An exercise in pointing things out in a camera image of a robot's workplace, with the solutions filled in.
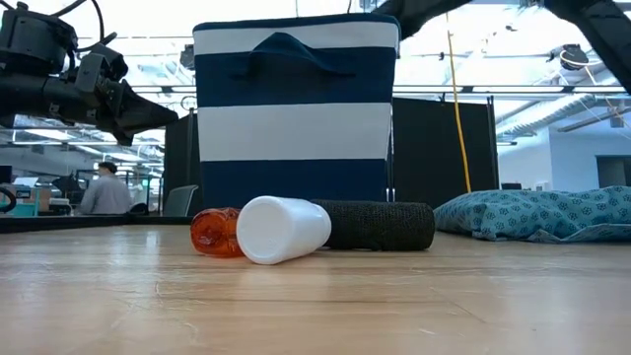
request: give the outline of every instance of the computer monitor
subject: computer monitor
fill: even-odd
[[[0,166],[0,183],[11,183],[12,177],[12,166]]]

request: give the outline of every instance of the bin handle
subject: bin handle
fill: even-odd
[[[338,63],[335,63],[338,65],[331,63],[339,60],[338,55],[310,48],[297,38],[285,33],[275,33],[257,45],[248,54],[245,65],[238,70],[235,76],[238,78],[256,77],[264,70],[263,62],[265,60],[283,56],[302,61],[321,74],[334,77],[355,76],[355,73],[351,71],[338,68]]]

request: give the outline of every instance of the blue patterned pillow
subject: blue patterned pillow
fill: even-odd
[[[631,242],[631,188],[626,186],[580,193],[478,191],[434,213],[439,230],[489,241]]]

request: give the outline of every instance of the striped storage bin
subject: striped storage bin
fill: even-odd
[[[205,207],[386,200],[395,19],[210,23],[193,37]]]

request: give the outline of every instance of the white bottle cap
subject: white bottle cap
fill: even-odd
[[[256,197],[237,220],[239,247],[251,261],[266,265],[312,253],[330,233],[326,211],[295,198]]]

